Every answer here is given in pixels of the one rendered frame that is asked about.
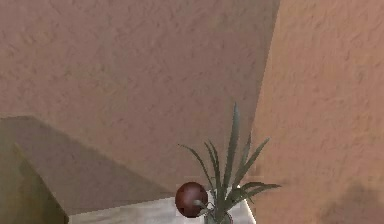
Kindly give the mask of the olive brown cupboard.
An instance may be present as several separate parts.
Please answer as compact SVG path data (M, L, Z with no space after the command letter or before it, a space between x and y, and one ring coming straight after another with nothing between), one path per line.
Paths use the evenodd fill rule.
M68 222L68 215L20 148L0 146L0 224Z

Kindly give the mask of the green potted house plant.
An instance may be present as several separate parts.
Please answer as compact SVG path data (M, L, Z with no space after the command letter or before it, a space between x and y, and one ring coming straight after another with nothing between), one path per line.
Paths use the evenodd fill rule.
M221 170L219 155L214 144L208 140L204 143L206 150L210 156L210 162L213 168L213 175L210 176L207 166L203 162L197 151L191 147L180 144L180 147L191 152L199 162L210 187L208 195L212 196L213 201L208 205L204 205L199 200L195 201L196 205L200 205L202 210L198 216L204 216L205 224L234 224L233 216L230 210L241 202L251 200L253 196L266 190L280 188L279 184L263 183L259 181L251 181L240 185L251 166L262 152L265 145L269 142L266 138L256 149L250 154L251 136L248 136L247 142L241 151L241 158L236 171L234 168L235 156L238 150L238 141L240 133L240 113L237 103L234 103L232 113L231 133L226 151L226 163L224 170Z

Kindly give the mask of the dark red ball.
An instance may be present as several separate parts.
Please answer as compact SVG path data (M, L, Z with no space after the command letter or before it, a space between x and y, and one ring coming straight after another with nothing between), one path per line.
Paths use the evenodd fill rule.
M175 195L175 205L180 214L187 218L196 218L202 207L196 205L199 200L204 205L208 203L208 194L205 188L197 182L187 182L179 187Z

